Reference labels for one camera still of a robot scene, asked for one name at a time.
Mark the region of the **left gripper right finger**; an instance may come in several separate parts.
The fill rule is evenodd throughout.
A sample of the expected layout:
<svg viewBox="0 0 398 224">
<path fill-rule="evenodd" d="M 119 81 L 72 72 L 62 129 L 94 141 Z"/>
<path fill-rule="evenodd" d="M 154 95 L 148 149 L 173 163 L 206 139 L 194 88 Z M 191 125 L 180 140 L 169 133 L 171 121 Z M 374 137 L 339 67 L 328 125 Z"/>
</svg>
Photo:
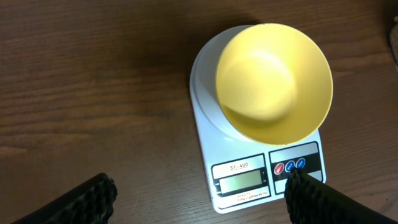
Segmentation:
<svg viewBox="0 0 398 224">
<path fill-rule="evenodd" d="M 284 197 L 294 224 L 397 224 L 301 169 L 290 171 Z"/>
</svg>

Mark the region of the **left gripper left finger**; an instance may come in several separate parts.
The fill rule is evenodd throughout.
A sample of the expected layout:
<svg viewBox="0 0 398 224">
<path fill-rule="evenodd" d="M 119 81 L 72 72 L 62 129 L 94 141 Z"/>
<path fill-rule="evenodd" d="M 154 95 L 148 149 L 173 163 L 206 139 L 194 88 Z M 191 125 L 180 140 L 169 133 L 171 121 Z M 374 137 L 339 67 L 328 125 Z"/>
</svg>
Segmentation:
<svg viewBox="0 0 398 224">
<path fill-rule="evenodd" d="M 114 180 L 100 173 L 12 224 L 107 224 L 117 196 Z"/>
</svg>

